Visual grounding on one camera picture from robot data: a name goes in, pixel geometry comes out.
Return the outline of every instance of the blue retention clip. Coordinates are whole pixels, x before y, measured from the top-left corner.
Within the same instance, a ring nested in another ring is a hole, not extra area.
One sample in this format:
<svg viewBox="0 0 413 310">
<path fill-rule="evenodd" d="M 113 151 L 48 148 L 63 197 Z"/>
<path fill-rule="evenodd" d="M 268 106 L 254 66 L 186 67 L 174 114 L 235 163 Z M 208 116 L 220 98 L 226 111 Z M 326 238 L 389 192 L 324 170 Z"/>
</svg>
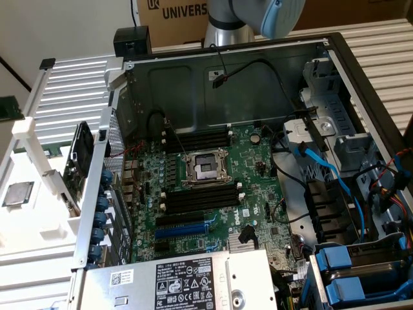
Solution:
<svg viewBox="0 0 413 310">
<path fill-rule="evenodd" d="M 360 279 L 357 276 L 353 278 L 335 279 L 325 287 L 325 290 L 330 305 L 364 300 L 366 298 Z"/>
<path fill-rule="evenodd" d="M 327 247 L 316 254 L 320 271 L 348 268 L 352 266 L 347 247 Z"/>
<path fill-rule="evenodd" d="M 378 296 L 377 293 L 365 295 L 358 277 L 335 279 L 326 286 L 330 305 L 341 307 L 361 307 L 363 305 L 382 304 L 407 300 L 412 296 L 413 280 L 407 280 L 394 292 L 385 292 Z"/>
</svg>

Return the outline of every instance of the green circuit board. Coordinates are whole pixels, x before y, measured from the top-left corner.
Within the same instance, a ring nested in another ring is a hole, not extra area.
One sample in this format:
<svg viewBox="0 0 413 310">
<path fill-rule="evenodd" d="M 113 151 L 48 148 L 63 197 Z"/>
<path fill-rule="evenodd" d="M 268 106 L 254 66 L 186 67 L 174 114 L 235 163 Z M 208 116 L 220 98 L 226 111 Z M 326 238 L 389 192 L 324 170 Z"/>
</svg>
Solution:
<svg viewBox="0 0 413 310">
<path fill-rule="evenodd" d="M 124 195 L 130 204 L 134 221 L 131 262 L 145 262 L 174 254 L 196 253 L 200 251 L 222 251 L 228 249 L 228 237 L 240 233 L 246 225 L 256 230 L 259 248 L 266 249 L 269 262 L 278 269 L 292 269 L 295 261 L 292 255 L 286 256 L 285 246 L 291 244 L 289 225 L 273 223 L 266 216 L 265 204 L 274 208 L 282 199 L 278 178 L 270 177 L 269 137 L 261 138 L 259 145 L 253 145 L 250 136 L 253 133 L 261 135 L 261 129 L 253 126 L 233 127 L 232 145 L 223 149 L 229 152 L 227 170 L 234 180 L 242 183 L 245 199 L 241 205 L 205 211 L 205 220 L 215 221 L 209 227 L 209 233 L 203 235 L 169 238 L 170 251 L 157 253 L 154 251 L 155 220 L 163 216 L 160 210 L 160 193 L 162 187 L 170 183 L 168 165 L 171 161 L 176 164 L 175 186 L 170 191 L 188 191 L 181 186 L 185 179 L 185 162 L 182 154 L 165 154 L 160 144 L 146 144 L 134 157 L 128 154 L 125 158 L 123 174 Z M 265 171 L 259 172 L 257 162 L 265 164 Z M 144 185 L 149 182 L 150 194 L 145 194 L 145 204 L 139 203 L 136 187 L 127 185 L 131 182 L 131 171 L 135 170 L 134 181 Z M 284 218 L 286 214 L 281 208 L 277 217 Z"/>
</svg>

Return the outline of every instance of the cardboard box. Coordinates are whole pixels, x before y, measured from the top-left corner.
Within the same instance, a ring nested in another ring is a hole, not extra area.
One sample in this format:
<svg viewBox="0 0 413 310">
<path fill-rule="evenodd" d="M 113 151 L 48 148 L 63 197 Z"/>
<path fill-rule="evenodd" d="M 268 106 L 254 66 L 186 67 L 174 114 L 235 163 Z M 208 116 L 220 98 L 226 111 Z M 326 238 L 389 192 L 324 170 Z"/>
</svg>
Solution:
<svg viewBox="0 0 413 310">
<path fill-rule="evenodd" d="M 205 37 L 207 0 L 137 0 L 141 25 L 149 26 L 152 47 L 166 47 Z"/>
<path fill-rule="evenodd" d="M 404 18 L 409 0 L 307 0 L 294 30 Z"/>
<path fill-rule="evenodd" d="M 307 0 L 294 30 L 405 18 L 409 4 L 410 0 Z M 205 37 L 207 0 L 137 0 L 137 7 L 141 25 L 149 26 L 153 47 Z"/>
</svg>

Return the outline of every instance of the black cable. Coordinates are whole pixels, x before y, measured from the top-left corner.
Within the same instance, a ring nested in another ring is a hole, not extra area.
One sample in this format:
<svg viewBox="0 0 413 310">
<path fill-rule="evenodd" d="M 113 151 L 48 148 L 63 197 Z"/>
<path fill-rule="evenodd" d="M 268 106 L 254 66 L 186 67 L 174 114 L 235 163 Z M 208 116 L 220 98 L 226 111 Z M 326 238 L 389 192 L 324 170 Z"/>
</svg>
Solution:
<svg viewBox="0 0 413 310">
<path fill-rule="evenodd" d="M 133 19 L 133 21 L 134 21 L 134 25 L 136 26 L 133 0 L 130 0 L 130 13 L 132 14 L 132 19 Z"/>
<path fill-rule="evenodd" d="M 273 143 L 273 141 L 274 141 L 274 137 L 277 137 L 277 134 L 276 134 L 276 133 L 274 133 L 274 134 L 272 135 L 270 145 L 272 145 L 272 143 Z M 297 182 L 297 183 L 300 184 L 304 189 L 306 189 L 307 186 L 306 186 L 306 184 L 305 184 L 303 181 L 297 179 L 295 176 L 292 176 L 291 174 L 286 173 L 283 169 L 281 169 L 281 168 L 277 165 L 275 159 L 272 157 L 272 154 L 271 154 L 271 165 L 272 165 L 272 168 L 275 168 L 276 170 L 278 170 L 279 172 L 281 172 L 282 174 L 284 174 L 287 178 L 290 178 L 291 180 Z"/>
<path fill-rule="evenodd" d="M 277 221 L 278 223 L 281 223 L 281 224 L 291 224 L 291 223 L 294 223 L 294 222 L 296 222 L 296 221 L 300 221 L 300 219 L 305 218 L 306 216 L 309 216 L 309 215 L 310 215 L 310 213 L 305 213 L 305 214 L 300 215 L 299 217 L 294 218 L 293 220 L 290 220 L 290 221 L 280 220 L 277 216 L 274 216 L 274 218 L 276 219 L 276 221 Z"/>
<path fill-rule="evenodd" d="M 366 169 L 364 169 L 360 172 L 357 172 L 355 175 L 353 175 L 351 177 L 351 183 L 356 184 L 356 181 L 357 181 L 358 177 L 362 176 L 364 173 L 367 173 L 367 172 L 369 172 L 371 170 L 374 170 L 374 169 L 377 169 L 377 168 L 386 168 L 386 165 L 379 162 L 379 163 L 376 163 L 373 166 L 370 166 L 369 168 L 366 168 Z M 387 170 L 389 170 L 390 172 L 393 172 L 394 174 L 397 173 L 397 171 L 395 171 L 394 169 L 391 169 L 391 168 L 387 168 Z"/>
<path fill-rule="evenodd" d="M 283 269 L 277 269 L 277 271 L 278 271 L 279 273 L 294 273 L 294 274 L 297 274 L 297 273 L 298 273 L 297 271 L 293 271 L 293 270 L 283 270 Z"/>
<path fill-rule="evenodd" d="M 367 196 L 367 225 L 368 225 L 368 240 L 373 241 L 373 197 L 380 194 L 381 187 L 374 187 Z"/>
<path fill-rule="evenodd" d="M 282 201 L 283 201 L 283 200 L 280 200 L 279 203 L 274 207 L 274 210 L 272 211 L 272 214 L 274 215 L 272 218 L 275 219 L 275 221 L 277 221 L 278 223 L 281 223 L 281 224 L 291 224 L 291 223 L 294 223 L 294 222 L 296 222 L 296 221 L 299 221 L 300 219 L 305 218 L 306 216 L 309 216 L 309 215 L 310 215 L 310 213 L 305 213 L 305 214 L 303 214 L 303 215 L 300 215 L 300 216 L 297 217 L 297 218 L 294 218 L 293 220 L 283 221 L 283 220 L 279 219 L 279 218 L 276 216 L 276 211 L 277 211 L 278 207 L 281 205 Z"/>
<path fill-rule="evenodd" d="M 32 87 L 30 87 L 26 81 L 7 63 L 7 61 L 5 61 L 1 56 L 0 56 L 0 64 L 2 64 L 7 71 L 9 71 L 9 73 L 11 75 L 14 76 L 14 78 L 16 80 L 18 80 L 18 82 L 20 84 L 22 84 L 23 87 L 25 87 L 27 89 L 28 92 L 32 92 Z"/>
<path fill-rule="evenodd" d="M 277 134 L 279 133 L 279 131 L 283 128 L 284 123 L 287 121 L 287 119 L 288 119 L 289 117 L 291 117 L 291 115 L 293 115 L 293 114 L 295 114 L 295 113 L 308 113 L 308 112 L 311 112 L 312 110 L 316 110 L 316 109 L 317 109 L 316 107 L 306 108 L 306 109 L 304 108 L 304 109 L 301 109 L 301 110 L 292 111 L 290 114 L 286 115 L 286 116 L 283 118 L 283 120 L 281 121 L 281 123 L 279 124 L 278 128 L 277 128 L 276 130 L 274 130 L 274 133 L 272 134 L 271 140 L 270 140 L 270 161 L 271 161 L 271 168 L 278 170 L 279 172 L 281 172 L 282 174 L 284 174 L 287 178 L 290 178 L 291 180 L 294 180 L 295 182 L 299 183 L 302 187 L 304 187 L 304 189 L 306 188 L 306 184 L 305 184 L 303 181 L 301 181 L 301 180 L 297 179 L 296 177 L 294 177 L 294 176 L 286 173 L 284 170 L 282 170 L 282 169 L 277 165 L 276 161 L 274 160 L 274 157 L 272 157 L 272 145 L 273 145 L 273 143 L 274 143 L 274 138 L 277 136 Z"/>
<path fill-rule="evenodd" d="M 224 75 L 227 75 L 227 68 L 226 68 L 226 66 L 225 66 L 224 59 L 222 58 L 221 52 L 220 52 L 219 49 L 218 49 L 218 46 L 216 46 L 214 43 L 212 43 L 209 47 L 210 47 L 210 48 L 214 48 L 214 49 L 217 51 L 218 56 L 219 56 L 219 58 L 220 58 L 220 60 L 221 60 L 221 62 L 222 62 L 222 67 L 224 68 Z"/>
<path fill-rule="evenodd" d="M 284 96 L 290 102 L 290 104 L 294 107 L 294 103 L 292 102 L 290 96 L 288 95 L 287 89 L 285 88 L 283 80 L 281 79 L 281 76 L 279 75 L 277 69 L 273 66 L 273 64 L 271 62 L 269 62 L 265 58 L 254 59 L 254 60 L 250 61 L 249 63 L 246 63 L 245 65 L 243 65 L 239 68 L 236 68 L 234 71 L 232 71 L 228 74 L 225 74 L 226 79 L 230 78 L 231 76 L 236 75 L 237 73 L 241 72 L 242 70 L 244 70 L 245 68 L 249 67 L 250 65 L 252 65 L 254 63 L 263 63 L 264 65 L 266 65 L 267 67 L 269 67 L 273 71 L 273 73 L 277 77 L 279 86 L 281 87 L 281 90 L 283 91 Z"/>
<path fill-rule="evenodd" d="M 161 108 L 154 108 L 152 109 L 148 116 L 146 117 L 146 132 L 149 132 L 149 122 L 152 116 L 154 116 L 155 114 L 160 114 L 162 115 L 162 118 L 166 118 L 165 112 L 163 112 L 163 110 Z"/>
</svg>

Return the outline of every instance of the cpu socket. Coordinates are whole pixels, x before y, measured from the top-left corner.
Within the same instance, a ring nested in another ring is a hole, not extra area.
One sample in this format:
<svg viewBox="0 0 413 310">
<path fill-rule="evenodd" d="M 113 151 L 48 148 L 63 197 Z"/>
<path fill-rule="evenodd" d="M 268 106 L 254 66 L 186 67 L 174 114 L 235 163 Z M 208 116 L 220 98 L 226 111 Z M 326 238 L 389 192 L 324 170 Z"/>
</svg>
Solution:
<svg viewBox="0 0 413 310">
<path fill-rule="evenodd" d="M 182 184 L 189 187 L 206 187 L 232 181 L 227 174 L 226 157 L 223 149 L 190 153 L 182 160 L 186 162 L 186 180 Z"/>
</svg>

